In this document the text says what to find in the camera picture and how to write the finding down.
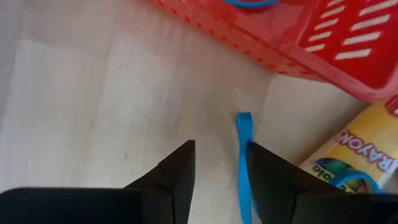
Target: blue strap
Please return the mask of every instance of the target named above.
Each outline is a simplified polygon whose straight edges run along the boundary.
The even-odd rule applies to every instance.
[[[239,113],[236,117],[239,138],[239,204],[243,224],[251,224],[251,189],[246,164],[248,143],[253,142],[253,120],[251,113]]]
[[[347,170],[336,177],[332,178],[329,180],[329,184],[340,188],[343,186],[343,184],[351,181],[351,180],[358,180],[358,179],[363,179],[365,182],[370,185],[373,189],[373,193],[375,194],[383,194],[383,191],[379,188],[378,184],[376,181],[372,179],[371,176],[369,176],[367,173],[362,172],[360,170]]]
[[[235,1],[235,0],[224,0],[224,1],[232,6],[245,8],[245,9],[258,9],[258,8],[273,5],[278,2],[278,0],[269,0],[269,1],[261,1],[261,2],[243,2],[243,1]]]

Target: red plastic basket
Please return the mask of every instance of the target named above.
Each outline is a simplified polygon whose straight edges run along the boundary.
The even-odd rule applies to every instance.
[[[398,0],[148,0],[275,72],[327,81],[364,101],[398,90]]]

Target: blue elastic band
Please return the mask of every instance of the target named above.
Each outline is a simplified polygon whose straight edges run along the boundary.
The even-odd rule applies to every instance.
[[[248,143],[253,142],[253,120],[251,113],[239,113],[236,117],[239,138],[239,204],[243,224],[251,224],[251,189],[246,164]]]
[[[332,178],[329,181],[329,184],[331,184],[337,188],[340,188],[341,186],[343,186],[343,184],[345,184],[351,180],[359,180],[359,179],[365,180],[365,182],[372,187],[373,193],[375,193],[375,194],[383,194],[384,193],[379,188],[376,181],[374,181],[372,179],[371,176],[369,176],[367,173],[362,172],[360,170],[347,170],[347,171],[343,172],[342,174],[339,174],[336,177]]]
[[[269,1],[261,1],[261,2],[242,2],[242,1],[234,1],[234,0],[224,0],[228,4],[236,7],[241,7],[245,9],[258,9],[262,7],[267,7],[272,4],[278,2],[278,0],[269,0]]]

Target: wooden floor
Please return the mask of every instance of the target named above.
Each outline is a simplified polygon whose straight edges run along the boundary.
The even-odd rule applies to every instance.
[[[197,141],[190,223],[241,223],[236,113],[299,164],[364,103],[140,0],[0,0],[0,190],[123,187]]]

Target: black plastic piece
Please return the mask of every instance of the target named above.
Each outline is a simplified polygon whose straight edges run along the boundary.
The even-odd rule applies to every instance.
[[[0,223],[186,224],[195,185],[187,141],[125,189],[14,189],[0,194]]]
[[[398,195],[347,194],[254,142],[247,164],[263,223],[398,223]]]

